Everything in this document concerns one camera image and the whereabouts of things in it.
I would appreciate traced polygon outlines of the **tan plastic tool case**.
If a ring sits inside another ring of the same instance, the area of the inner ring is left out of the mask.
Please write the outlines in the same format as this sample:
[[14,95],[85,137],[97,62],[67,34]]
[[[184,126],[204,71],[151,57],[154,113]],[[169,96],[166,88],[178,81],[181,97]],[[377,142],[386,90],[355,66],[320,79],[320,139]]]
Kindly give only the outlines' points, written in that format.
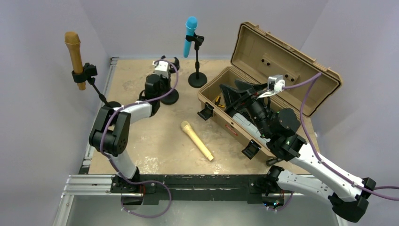
[[215,104],[222,95],[221,84],[235,86],[235,80],[266,83],[273,75],[282,75],[289,90],[271,97],[274,111],[291,108],[296,116],[310,118],[343,84],[341,76],[315,59],[295,49],[251,22],[241,23],[230,66],[224,68],[198,92],[204,120],[213,120],[244,147],[272,153],[259,137],[254,137]]

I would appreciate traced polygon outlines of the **yellow black tool in case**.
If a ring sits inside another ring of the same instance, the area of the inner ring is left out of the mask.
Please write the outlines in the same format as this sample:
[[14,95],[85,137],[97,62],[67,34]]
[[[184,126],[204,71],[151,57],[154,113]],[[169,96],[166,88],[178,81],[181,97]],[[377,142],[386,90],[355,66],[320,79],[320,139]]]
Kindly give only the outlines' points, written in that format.
[[215,105],[220,108],[225,108],[225,105],[221,104],[221,96],[217,96],[215,99]]

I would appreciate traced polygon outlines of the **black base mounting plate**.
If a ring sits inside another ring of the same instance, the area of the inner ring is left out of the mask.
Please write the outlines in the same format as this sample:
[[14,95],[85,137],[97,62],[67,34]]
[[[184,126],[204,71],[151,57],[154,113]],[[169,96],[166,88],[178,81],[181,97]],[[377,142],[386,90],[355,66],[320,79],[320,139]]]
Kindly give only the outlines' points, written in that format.
[[112,176],[110,192],[143,195],[145,205],[159,201],[240,201],[248,204],[270,202],[290,191],[282,191],[266,174],[243,175],[156,175],[142,174],[144,185],[132,185]]

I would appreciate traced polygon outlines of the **black shock mount mic stand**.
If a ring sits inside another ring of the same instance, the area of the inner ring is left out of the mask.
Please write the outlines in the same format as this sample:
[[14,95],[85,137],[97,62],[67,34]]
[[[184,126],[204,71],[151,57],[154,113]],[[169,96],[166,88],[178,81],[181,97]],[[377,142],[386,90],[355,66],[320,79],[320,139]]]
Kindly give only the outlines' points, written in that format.
[[[170,77],[171,77],[171,66],[169,66],[169,73],[170,73]],[[177,90],[173,90],[169,95],[167,95],[166,97],[162,98],[160,101],[161,103],[165,104],[165,105],[172,105],[174,103],[176,103],[179,99],[179,93]]]

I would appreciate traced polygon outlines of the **black stand with blue mic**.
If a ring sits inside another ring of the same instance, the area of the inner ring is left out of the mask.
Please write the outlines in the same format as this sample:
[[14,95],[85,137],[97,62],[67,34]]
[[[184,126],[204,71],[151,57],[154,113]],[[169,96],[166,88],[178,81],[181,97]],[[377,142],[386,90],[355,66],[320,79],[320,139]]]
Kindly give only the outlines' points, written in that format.
[[188,83],[191,87],[194,88],[201,88],[207,83],[207,77],[204,73],[200,72],[200,63],[199,63],[199,48],[204,41],[204,36],[197,35],[194,33],[192,36],[187,35],[186,40],[189,42],[194,42],[194,49],[195,49],[195,72],[190,74],[188,77]]

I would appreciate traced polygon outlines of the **black stand with brown mic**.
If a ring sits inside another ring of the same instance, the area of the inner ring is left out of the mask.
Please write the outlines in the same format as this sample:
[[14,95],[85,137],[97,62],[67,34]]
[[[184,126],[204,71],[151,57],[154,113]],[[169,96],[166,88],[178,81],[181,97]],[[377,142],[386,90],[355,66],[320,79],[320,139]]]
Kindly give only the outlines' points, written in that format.
[[104,103],[105,106],[107,107],[121,107],[121,104],[116,101],[110,101],[108,102],[106,97],[99,91],[97,86],[95,85],[95,76],[97,76],[97,69],[95,65],[92,65],[90,63],[85,63],[83,65],[83,72],[82,73],[75,73],[72,71],[72,76],[73,80],[75,83],[81,83],[81,82],[88,82],[96,91],[98,94],[99,99],[101,100],[102,103]]

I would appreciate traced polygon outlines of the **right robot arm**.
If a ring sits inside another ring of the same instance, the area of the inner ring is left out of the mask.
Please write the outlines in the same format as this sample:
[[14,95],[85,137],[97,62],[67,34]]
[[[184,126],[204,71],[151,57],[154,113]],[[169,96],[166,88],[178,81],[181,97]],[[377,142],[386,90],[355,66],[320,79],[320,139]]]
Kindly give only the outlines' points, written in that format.
[[283,79],[273,77],[264,84],[236,80],[235,87],[221,84],[220,89],[226,113],[256,141],[264,143],[277,161],[290,162],[313,175],[313,179],[304,178],[272,165],[264,179],[267,190],[312,196],[329,203],[341,218],[359,222],[368,208],[375,181],[359,178],[319,154],[308,135],[297,134],[303,127],[303,117],[296,116],[292,109],[270,109],[271,96],[286,89]]

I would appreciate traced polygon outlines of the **small black cylinder on table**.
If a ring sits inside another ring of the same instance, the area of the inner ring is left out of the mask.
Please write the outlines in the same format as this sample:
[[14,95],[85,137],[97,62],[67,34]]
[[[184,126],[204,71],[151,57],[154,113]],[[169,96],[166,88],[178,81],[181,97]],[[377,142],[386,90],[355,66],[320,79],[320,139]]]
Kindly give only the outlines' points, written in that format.
[[282,161],[282,159],[280,159],[280,158],[270,158],[265,162],[265,164],[270,167],[280,161]]

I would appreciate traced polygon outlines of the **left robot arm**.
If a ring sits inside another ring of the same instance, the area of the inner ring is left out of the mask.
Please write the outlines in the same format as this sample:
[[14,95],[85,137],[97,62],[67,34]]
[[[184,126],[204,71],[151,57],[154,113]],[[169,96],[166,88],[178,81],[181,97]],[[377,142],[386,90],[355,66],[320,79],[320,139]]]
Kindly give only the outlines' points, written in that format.
[[180,62],[177,57],[172,63],[165,61],[165,58],[162,56],[153,62],[154,71],[146,77],[144,90],[134,104],[116,107],[104,105],[100,108],[88,138],[88,143],[116,167],[117,173],[113,178],[115,185],[130,193],[144,187],[139,169],[126,151],[130,125],[154,116],[161,103],[171,105],[179,98],[175,87],[171,85],[171,74],[179,70]]

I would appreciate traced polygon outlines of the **brown gold microphone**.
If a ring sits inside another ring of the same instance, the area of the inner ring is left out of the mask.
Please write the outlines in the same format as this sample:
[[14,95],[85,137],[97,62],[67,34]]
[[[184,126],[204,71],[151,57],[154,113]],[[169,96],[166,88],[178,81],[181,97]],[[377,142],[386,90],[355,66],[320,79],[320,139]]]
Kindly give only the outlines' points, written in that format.
[[83,64],[80,54],[80,38],[74,31],[69,31],[64,34],[64,42],[69,50],[74,75],[82,81]]

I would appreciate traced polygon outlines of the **cream beige microphone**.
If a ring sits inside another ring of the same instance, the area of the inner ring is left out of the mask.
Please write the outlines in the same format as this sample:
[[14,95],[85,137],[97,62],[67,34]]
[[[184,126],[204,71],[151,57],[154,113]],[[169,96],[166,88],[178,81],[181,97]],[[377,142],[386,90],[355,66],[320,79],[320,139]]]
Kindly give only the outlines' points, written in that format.
[[188,137],[192,140],[192,142],[198,147],[198,149],[202,152],[206,159],[212,161],[214,159],[212,153],[205,146],[202,140],[198,137],[191,124],[188,121],[183,121],[180,124],[180,127],[184,133],[188,135]]

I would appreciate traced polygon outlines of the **blue microphone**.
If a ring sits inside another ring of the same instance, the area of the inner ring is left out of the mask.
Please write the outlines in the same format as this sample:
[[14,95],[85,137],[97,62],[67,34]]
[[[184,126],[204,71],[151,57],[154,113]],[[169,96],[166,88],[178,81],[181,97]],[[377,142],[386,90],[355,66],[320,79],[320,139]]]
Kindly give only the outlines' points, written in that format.
[[[190,16],[190,17],[187,19],[186,23],[185,23],[185,26],[186,26],[186,36],[191,36],[191,37],[192,37],[192,36],[194,35],[194,33],[195,33],[195,30],[197,29],[197,25],[198,25],[198,20],[197,20],[197,18],[194,17],[194,16]],[[183,57],[184,57],[184,58],[187,58],[187,57],[188,57],[189,52],[190,52],[190,49],[191,49],[191,42],[188,41],[188,40],[185,38],[184,49],[183,49]]]

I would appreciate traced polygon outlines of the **grey device in case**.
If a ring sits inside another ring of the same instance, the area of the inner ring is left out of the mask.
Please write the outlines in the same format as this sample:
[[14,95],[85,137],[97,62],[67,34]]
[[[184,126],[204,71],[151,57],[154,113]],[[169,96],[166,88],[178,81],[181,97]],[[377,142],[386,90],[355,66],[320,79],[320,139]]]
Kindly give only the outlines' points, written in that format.
[[250,134],[262,145],[266,145],[268,142],[270,142],[270,139],[262,138],[258,128],[242,114],[236,113],[233,115],[232,118],[236,121],[238,125],[240,125],[248,134]]

